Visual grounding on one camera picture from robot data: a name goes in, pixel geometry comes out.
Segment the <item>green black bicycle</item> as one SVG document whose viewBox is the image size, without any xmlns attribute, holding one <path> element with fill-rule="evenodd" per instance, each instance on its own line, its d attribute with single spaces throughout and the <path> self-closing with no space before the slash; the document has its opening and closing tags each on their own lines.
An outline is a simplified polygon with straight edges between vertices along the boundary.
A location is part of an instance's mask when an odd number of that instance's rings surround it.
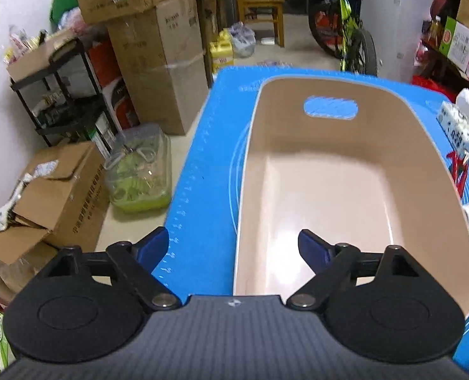
<svg viewBox="0 0 469 380">
<path fill-rule="evenodd" d="M 376 76 L 377 54 L 372 35 L 361 19 L 363 0 L 310 0 L 308 25 L 323 51 L 339 61 L 339 70 Z"/>
</svg>

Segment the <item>red plastic tongs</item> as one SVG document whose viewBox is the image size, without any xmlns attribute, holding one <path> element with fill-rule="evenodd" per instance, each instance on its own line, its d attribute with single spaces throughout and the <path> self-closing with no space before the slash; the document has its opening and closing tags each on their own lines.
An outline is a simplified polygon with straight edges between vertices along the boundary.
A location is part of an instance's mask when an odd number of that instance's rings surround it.
<svg viewBox="0 0 469 380">
<path fill-rule="evenodd" d="M 447 154 L 448 160 L 451 161 L 449 172 L 456 187 L 459 197 L 462 198 L 465 188 L 466 180 L 469 172 L 469 152 L 466 151 L 462 155 L 457 151 L 451 151 Z"/>
</svg>

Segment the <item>blue silicone baking mat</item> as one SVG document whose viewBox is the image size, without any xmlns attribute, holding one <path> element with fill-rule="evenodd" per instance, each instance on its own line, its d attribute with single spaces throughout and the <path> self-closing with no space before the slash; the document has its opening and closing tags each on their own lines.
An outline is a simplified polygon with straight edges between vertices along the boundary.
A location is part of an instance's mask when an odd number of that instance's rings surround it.
<svg viewBox="0 0 469 380">
<path fill-rule="evenodd" d="M 230 67 L 220 72 L 198 122 L 165 225 L 169 253 L 155 275 L 181 299 L 234 293 L 239 201 L 252 115 L 260 87 L 279 76 L 347 76 L 403 97 L 438 149 L 451 151 L 436 116 L 443 93 L 372 76 L 286 67 Z"/>
</svg>

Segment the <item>white chest freezer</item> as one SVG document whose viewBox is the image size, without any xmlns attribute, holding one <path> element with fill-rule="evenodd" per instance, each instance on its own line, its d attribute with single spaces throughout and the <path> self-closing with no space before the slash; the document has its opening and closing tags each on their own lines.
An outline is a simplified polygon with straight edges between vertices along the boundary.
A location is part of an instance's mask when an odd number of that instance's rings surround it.
<svg viewBox="0 0 469 380">
<path fill-rule="evenodd" d="M 433 0 L 363 0 L 361 20 L 373 36 L 378 76 L 409 83 L 422 24 Z"/>
</svg>

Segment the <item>white tissue pack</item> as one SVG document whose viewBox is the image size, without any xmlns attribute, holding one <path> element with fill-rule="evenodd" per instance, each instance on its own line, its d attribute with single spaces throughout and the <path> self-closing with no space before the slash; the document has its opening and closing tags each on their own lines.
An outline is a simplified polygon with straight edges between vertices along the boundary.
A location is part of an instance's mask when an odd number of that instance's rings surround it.
<svg viewBox="0 0 469 380">
<path fill-rule="evenodd" d="M 468 88 L 458 94 L 454 103 L 443 101 L 436 118 L 458 156 L 469 161 Z"/>
</svg>

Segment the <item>beige plastic storage bin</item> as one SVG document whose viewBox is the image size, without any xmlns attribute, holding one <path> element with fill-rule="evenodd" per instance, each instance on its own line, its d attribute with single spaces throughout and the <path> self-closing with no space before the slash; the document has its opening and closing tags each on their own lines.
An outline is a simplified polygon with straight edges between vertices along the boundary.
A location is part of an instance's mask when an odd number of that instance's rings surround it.
<svg viewBox="0 0 469 380">
<path fill-rule="evenodd" d="M 233 291 L 289 298 L 313 271 L 308 229 L 364 252 L 408 251 L 469 314 L 469 229 L 442 157 L 409 103 L 347 76 L 260 87 L 239 201 Z"/>
</svg>

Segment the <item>open cardboard box on floor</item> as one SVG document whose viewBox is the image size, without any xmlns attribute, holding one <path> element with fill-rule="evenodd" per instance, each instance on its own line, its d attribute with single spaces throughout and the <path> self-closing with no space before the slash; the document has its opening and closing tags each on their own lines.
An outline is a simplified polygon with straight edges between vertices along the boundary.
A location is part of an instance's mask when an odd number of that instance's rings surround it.
<svg viewBox="0 0 469 380">
<path fill-rule="evenodd" d="M 9 226 L 0 231 L 0 261 L 12 264 L 40 243 L 93 251 L 109 207 L 105 159 L 93 142 L 43 149 L 22 176 Z"/>
</svg>

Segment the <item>green clear lidded container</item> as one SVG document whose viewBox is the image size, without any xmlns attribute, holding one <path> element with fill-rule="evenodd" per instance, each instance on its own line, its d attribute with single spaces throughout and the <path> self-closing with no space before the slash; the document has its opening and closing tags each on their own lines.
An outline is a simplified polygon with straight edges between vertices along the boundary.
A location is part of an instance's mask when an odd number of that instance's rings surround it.
<svg viewBox="0 0 469 380">
<path fill-rule="evenodd" d="M 169 137 L 156 123 L 119 132 L 105 164 L 111 203 L 126 213 L 167 207 L 172 199 Z"/>
</svg>

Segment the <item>green white carton box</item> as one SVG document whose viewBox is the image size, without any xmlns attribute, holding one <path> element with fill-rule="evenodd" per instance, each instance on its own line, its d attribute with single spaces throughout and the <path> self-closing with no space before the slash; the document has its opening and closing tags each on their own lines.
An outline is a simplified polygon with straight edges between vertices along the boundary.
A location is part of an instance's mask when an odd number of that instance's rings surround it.
<svg viewBox="0 0 469 380">
<path fill-rule="evenodd" d="M 469 29 L 448 17 L 442 35 L 439 52 L 459 70 L 466 72 L 469 65 Z"/>
</svg>

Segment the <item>black metal shelf rack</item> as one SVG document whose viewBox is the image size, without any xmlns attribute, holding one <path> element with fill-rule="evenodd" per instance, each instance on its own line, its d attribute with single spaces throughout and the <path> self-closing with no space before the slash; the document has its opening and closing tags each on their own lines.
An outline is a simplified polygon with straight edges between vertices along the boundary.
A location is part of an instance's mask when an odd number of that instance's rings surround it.
<svg viewBox="0 0 469 380">
<path fill-rule="evenodd" d="M 27 76 L 11 78 L 10 87 L 46 146 L 92 141 L 111 150 L 117 127 L 80 38 L 60 44 Z"/>
</svg>

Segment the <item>yellow plastic jug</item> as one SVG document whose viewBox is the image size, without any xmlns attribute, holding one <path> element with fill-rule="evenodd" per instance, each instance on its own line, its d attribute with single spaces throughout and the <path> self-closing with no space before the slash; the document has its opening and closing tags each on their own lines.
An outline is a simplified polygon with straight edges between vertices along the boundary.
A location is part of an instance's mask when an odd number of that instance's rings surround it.
<svg viewBox="0 0 469 380">
<path fill-rule="evenodd" d="M 226 28 L 219 32 L 217 40 L 209 43 L 212 60 L 212 72 L 216 75 L 220 69 L 234 65 L 233 46 Z"/>
</svg>

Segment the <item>wooden chair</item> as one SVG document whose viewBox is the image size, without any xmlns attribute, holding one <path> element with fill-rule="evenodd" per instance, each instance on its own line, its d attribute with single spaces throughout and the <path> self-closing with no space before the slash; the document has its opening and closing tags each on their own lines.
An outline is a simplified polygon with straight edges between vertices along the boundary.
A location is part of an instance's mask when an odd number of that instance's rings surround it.
<svg viewBox="0 0 469 380">
<path fill-rule="evenodd" d="M 235 0 L 238 19 L 243 23 L 271 22 L 276 43 L 285 46 L 283 4 L 285 0 Z M 257 17 L 259 10 L 269 10 L 271 18 Z"/>
</svg>

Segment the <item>large taped cardboard box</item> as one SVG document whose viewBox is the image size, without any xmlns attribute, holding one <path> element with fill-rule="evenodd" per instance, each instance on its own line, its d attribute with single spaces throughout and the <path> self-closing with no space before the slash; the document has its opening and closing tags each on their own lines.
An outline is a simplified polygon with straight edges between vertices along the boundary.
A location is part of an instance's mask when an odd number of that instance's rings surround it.
<svg viewBox="0 0 469 380">
<path fill-rule="evenodd" d="M 209 93 L 196 0 L 165 0 L 107 29 L 139 121 L 186 135 Z"/>
</svg>

